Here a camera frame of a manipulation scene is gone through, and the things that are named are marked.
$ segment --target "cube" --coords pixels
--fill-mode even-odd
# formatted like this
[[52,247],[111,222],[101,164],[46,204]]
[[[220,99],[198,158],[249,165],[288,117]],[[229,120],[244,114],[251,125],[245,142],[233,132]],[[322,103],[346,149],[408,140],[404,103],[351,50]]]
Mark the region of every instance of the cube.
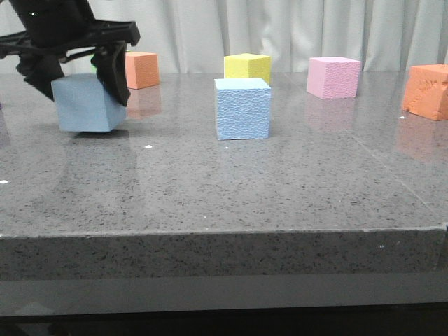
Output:
[[219,140],[269,136],[271,88],[261,78],[215,79]]
[[307,92],[321,99],[353,98],[358,89],[361,62],[345,57],[309,59]]
[[158,56],[152,52],[126,52],[126,80],[129,89],[158,85]]
[[110,132],[126,119],[120,105],[93,73],[78,73],[51,83],[59,128],[69,132]]
[[448,119],[448,64],[412,66],[402,109],[431,120]]
[[271,57],[240,54],[224,57],[225,78],[262,78],[267,84],[271,80]]

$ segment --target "gray countertop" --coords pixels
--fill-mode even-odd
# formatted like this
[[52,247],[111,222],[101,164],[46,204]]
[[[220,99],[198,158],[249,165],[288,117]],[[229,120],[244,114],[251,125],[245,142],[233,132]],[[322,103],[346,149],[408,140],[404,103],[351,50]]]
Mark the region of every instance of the gray countertop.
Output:
[[405,73],[335,100],[274,73],[270,137],[241,141],[216,138],[220,77],[163,75],[117,130],[77,134],[1,75],[0,280],[446,267],[448,121],[401,111]]

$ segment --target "blue cube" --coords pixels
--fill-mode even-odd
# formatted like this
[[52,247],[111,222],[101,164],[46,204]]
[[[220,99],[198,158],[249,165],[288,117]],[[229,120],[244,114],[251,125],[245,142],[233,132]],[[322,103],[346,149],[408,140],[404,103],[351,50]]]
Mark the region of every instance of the blue cube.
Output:
[[218,140],[269,136],[271,87],[261,78],[215,79]]
[[59,128],[70,132],[110,132],[124,119],[120,105],[93,73],[78,73],[51,83]]

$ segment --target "orange cube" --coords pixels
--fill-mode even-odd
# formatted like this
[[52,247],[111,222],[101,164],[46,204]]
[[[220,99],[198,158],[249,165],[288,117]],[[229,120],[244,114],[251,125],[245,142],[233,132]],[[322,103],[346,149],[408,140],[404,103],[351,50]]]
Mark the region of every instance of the orange cube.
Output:
[[448,119],[448,64],[412,66],[402,109],[431,120]]
[[126,80],[130,89],[158,85],[160,80],[157,54],[126,52]]

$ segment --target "white curtain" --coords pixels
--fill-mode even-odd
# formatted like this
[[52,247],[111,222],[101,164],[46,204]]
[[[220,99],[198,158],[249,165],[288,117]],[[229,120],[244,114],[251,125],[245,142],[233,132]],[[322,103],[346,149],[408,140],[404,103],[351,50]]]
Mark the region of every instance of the white curtain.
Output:
[[[448,0],[90,0],[99,20],[135,20],[130,50],[159,55],[162,73],[220,73],[223,56],[272,56],[272,70],[306,71],[310,57],[344,56],[364,71],[448,62]],[[8,1],[0,35],[23,30]],[[14,73],[17,57],[0,59]],[[90,71],[88,57],[65,66]]]

